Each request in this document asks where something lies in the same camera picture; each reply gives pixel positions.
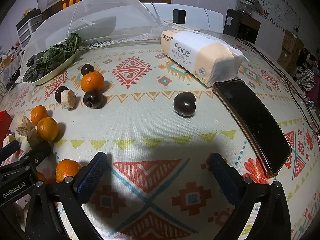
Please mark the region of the beige sugarcane piece edge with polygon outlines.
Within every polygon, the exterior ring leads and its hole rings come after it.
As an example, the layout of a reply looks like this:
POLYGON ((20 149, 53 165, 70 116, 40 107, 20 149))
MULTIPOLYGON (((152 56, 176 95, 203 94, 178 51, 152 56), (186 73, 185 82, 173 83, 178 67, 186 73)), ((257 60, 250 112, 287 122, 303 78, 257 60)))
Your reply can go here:
POLYGON ((9 134, 3 140, 3 147, 7 146, 8 144, 13 142, 14 140, 16 140, 15 136, 13 134, 9 134))

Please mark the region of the orange tangerine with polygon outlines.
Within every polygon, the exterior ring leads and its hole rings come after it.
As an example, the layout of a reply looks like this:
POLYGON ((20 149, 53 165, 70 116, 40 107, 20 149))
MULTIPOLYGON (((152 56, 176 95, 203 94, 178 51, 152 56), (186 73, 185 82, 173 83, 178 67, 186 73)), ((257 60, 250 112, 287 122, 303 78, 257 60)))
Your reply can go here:
POLYGON ((37 126, 40 120, 46 118, 48 116, 48 112, 46 108, 42 105, 38 105, 34 107, 30 113, 30 120, 34 126, 37 126))
POLYGON ((37 133, 44 141, 53 141, 57 137, 58 132, 58 124, 51 117, 43 118, 37 124, 37 133))
POLYGON ((64 159, 60 161, 55 170, 56 182, 60 183, 68 176, 75 177, 81 168, 82 165, 77 161, 71 159, 64 159))
POLYGON ((84 75, 81 79, 81 89, 84 92, 89 90, 101 90, 104 86, 104 77, 99 72, 90 72, 84 75))

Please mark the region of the dark plum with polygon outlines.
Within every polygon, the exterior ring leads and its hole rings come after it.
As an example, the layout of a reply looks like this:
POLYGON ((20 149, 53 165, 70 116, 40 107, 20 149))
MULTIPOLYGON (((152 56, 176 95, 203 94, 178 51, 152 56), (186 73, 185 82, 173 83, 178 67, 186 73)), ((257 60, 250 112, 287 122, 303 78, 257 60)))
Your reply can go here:
POLYGON ((95 71, 94 67, 91 64, 87 63, 82 66, 81 75, 85 76, 86 74, 94 71, 95 71))
POLYGON ((89 90, 84 94, 84 105, 89 108, 99 108, 103 104, 104 96, 98 90, 89 90))
POLYGON ((66 86, 60 86, 56 91, 55 91, 55 100, 57 103, 61 103, 61 93, 65 90, 68 90, 66 86))

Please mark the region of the dark plum table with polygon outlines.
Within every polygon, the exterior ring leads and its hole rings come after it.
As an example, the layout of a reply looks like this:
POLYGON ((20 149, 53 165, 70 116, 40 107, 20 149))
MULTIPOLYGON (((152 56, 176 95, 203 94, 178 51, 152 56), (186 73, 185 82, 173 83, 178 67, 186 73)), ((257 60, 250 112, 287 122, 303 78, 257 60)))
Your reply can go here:
POLYGON ((174 110, 183 117, 191 117, 196 111, 196 98, 191 92, 183 92, 174 98, 174 110))

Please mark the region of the red tray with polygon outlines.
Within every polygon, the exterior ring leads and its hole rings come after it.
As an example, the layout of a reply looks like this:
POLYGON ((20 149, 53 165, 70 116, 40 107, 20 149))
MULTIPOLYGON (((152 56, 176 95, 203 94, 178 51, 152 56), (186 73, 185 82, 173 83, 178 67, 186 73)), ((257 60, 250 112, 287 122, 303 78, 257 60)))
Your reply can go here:
POLYGON ((2 142, 6 137, 7 131, 12 122, 12 117, 9 115, 7 111, 0 112, 0 142, 2 147, 2 142))

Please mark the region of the black smartphone clear case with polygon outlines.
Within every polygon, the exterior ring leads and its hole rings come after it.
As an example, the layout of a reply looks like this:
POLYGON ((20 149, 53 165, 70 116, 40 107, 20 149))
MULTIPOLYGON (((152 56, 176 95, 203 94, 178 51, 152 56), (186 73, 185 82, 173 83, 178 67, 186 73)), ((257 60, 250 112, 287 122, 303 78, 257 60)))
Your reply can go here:
POLYGON ((267 107, 239 79, 217 82, 212 90, 245 134, 266 176, 276 177, 291 154, 291 146, 267 107))

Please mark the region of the plate of green spinach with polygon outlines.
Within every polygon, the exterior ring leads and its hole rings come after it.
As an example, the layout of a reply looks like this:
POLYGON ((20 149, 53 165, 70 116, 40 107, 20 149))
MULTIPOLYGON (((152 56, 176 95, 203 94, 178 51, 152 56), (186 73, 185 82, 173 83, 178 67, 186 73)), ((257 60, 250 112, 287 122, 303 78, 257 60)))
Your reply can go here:
POLYGON ((22 81, 39 86, 56 77, 75 60, 81 40, 77 33, 71 33, 64 43, 33 55, 27 62, 22 81))

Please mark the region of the white drawer cabinet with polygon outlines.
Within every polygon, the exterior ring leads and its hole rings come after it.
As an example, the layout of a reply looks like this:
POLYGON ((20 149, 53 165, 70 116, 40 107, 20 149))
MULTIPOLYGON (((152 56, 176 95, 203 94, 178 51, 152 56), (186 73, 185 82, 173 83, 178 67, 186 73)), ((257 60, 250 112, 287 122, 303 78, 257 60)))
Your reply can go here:
POLYGON ((29 18, 24 23, 19 23, 18 25, 16 25, 18 41, 22 50, 27 46, 32 35, 35 33, 36 29, 42 24, 42 22, 42 15, 39 14, 29 18))

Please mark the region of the white mesh food cover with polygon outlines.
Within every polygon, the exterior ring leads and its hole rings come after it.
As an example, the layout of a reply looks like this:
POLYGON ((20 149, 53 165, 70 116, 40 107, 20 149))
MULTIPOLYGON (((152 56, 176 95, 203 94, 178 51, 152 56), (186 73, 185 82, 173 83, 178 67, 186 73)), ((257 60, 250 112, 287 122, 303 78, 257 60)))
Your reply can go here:
POLYGON ((76 33, 87 48, 117 43, 159 40, 172 24, 154 16, 139 0, 83 0, 46 19, 29 40, 21 74, 27 61, 76 33))

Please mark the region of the black box on table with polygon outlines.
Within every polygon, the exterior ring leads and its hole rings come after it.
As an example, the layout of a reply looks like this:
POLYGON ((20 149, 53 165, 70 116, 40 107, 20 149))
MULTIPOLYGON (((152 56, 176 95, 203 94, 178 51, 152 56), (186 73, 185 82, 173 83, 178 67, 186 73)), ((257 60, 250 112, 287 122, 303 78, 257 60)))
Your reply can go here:
POLYGON ((228 9, 223 33, 255 44, 261 23, 251 16, 228 9))

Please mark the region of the white chair back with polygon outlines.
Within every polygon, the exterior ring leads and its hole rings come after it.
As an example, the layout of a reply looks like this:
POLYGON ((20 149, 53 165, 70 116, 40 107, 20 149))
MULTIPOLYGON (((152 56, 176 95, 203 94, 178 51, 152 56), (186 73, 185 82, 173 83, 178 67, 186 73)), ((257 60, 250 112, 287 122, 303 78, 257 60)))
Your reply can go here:
POLYGON ((171 3, 144 3, 155 18, 194 30, 223 33, 223 15, 219 12, 171 3))

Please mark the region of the water bottle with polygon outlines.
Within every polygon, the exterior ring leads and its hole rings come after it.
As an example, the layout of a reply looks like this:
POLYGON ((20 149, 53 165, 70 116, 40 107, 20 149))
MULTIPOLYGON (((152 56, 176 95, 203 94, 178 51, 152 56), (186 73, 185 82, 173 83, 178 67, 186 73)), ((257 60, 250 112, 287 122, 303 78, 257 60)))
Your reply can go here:
POLYGON ((251 15, 255 7, 255 0, 236 0, 236 10, 251 15))

